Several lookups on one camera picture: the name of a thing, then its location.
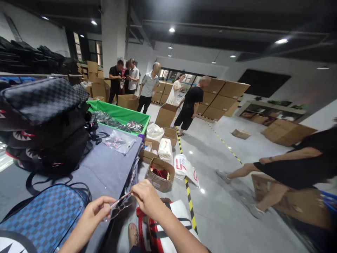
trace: person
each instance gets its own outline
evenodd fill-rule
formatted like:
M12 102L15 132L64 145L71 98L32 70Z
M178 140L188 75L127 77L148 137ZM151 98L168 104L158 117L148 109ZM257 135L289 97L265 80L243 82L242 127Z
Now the person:
M181 73L178 77L178 79L173 83L173 89L171 90L166 103L167 104L172 104L172 105L176 105L177 102L177 97L180 93L180 90L183 88L183 86L181 85L181 82L185 79L185 74Z
M242 197L251 214L260 219L265 211L279 201L290 189L312 188L337 175L337 127L305 137L296 149L283 155L264 157L255 163L246 163L233 173L217 170L217 174L228 184L234 178L245 177L252 171L263 172L278 182L259 203Z
M140 86L139 106L137 112L140 112L144 106L143 113L146 114L147 109L151 104L152 96L154 96L156 90L160 86L159 78L157 76L160 69L160 63L155 62L152 66L152 71L144 75Z
M134 94L137 89L137 84L139 81L139 70L136 67L135 59L131 58L129 60L129 64L130 64L130 73L126 77L126 79L130 81L128 84L128 94Z
M129 73L130 73L130 69L131 69L131 67L130 67L130 65L129 65L129 61L127 61L126 63L125 63L125 67L126 67L126 70L125 70L125 72L124 72L124 78L125 78L125 82L124 82L124 92L125 92L125 94L129 94L129 92L128 92L128 87L129 87L129 81L130 81L130 79L128 79L127 78L127 76L129 75Z
M135 197L140 209L160 224L178 253L209 252L163 204L149 180L145 179L134 185L131 188L131 195ZM98 225L110 218L110 204L114 202L116 202L114 198L102 196L89 203L59 253L79 252L87 244ZM129 226L130 252L141 252L135 236L138 236L137 227L133 224Z
M197 115L197 110L199 104L203 101L204 91L203 88L210 84L211 78L209 76L203 76L198 85L189 89L185 97L181 100L178 108L184 103L181 112L179 113L176 121L174 122L174 127L178 127L181 124L181 129L178 136L183 136L183 131L188 130L193 119Z
M123 67L124 62L122 60L118 60L117 65L110 68L109 78L111 79L111 87L110 87L109 104L112 104L113 98L116 96L116 105L118 105L120 81L123 79L121 72Z

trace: shiny floor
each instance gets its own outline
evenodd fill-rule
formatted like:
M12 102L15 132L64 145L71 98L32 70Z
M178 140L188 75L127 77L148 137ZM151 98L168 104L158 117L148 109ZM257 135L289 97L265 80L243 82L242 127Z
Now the shiny floor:
M156 120L160 106L151 104L147 114ZM235 129L251 134L247 140L231 135ZM282 154L289 148L274 144L260 132L265 126L238 117L222 117L215 124L195 118L181 138L183 154L195 167L201 191L190 183L193 209L201 242L211 252L307 252L289 227L271 209L262 220L254 218L240 201L240 195L254 196L251 176L233 180L227 185L216 175L216 169L234 171L241 166L229 148L243 162L255 162L261 157ZM145 176L148 164L139 168L139 180ZM189 210L185 184L174 180L172 191L158 194L172 201L182 199ZM138 224L133 210L116 222L114 252L128 252L127 227L129 222Z

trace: gray tablecloth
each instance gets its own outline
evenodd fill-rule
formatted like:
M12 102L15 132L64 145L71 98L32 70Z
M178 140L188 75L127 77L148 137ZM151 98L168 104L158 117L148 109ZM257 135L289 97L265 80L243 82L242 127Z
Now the gray tablecloth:
M98 131L110 134L112 128L100 125ZM110 149L103 143L93 144L93 149L80 163L80 168L72 173L73 179L70 183L83 182L89 186L92 199L102 195L108 195L119 199L133 161L137 157L141 145L141 138L131 135L136 142L126 155ZM14 164L0 172L0 221L19 202L31 195L26 190L26 180L29 172L16 167ZM36 175L33 183L44 181L46 178ZM56 183L64 183L68 178L58 180ZM37 190L43 190L51 183L37 184ZM102 222L89 241L86 252L98 251L105 235L108 222Z

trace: green plastic crate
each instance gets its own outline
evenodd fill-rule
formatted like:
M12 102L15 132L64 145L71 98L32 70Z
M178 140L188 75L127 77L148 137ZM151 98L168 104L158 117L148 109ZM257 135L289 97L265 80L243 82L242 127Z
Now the green plastic crate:
M136 121L144 126L141 134L145 135L146 128L148 123L150 122L150 115L146 115L137 111L133 111L130 109L126 109L117 105L109 104L106 102L102 102L99 100L92 100L87 101L87 104L91 105L89 107L90 112L94 111L103 111L107 112L111 117L113 117L114 120L119 121L121 124L126 125L126 123L129 122L129 120Z

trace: man in white shirt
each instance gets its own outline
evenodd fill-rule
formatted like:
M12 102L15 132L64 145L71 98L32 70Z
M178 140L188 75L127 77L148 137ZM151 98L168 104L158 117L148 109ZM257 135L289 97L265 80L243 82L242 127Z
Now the man in white shirt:
M159 78L157 76L160 69L161 64L159 62L155 62L152 66L152 71L144 75L140 86L138 112L140 112L144 106L143 113L146 114L147 109L151 104L151 98L160 86Z
M131 58L129 60L129 65L131 67L129 75L126 77L129 81L128 94L134 94L137 89L137 84L139 81L139 70L135 65L135 59Z

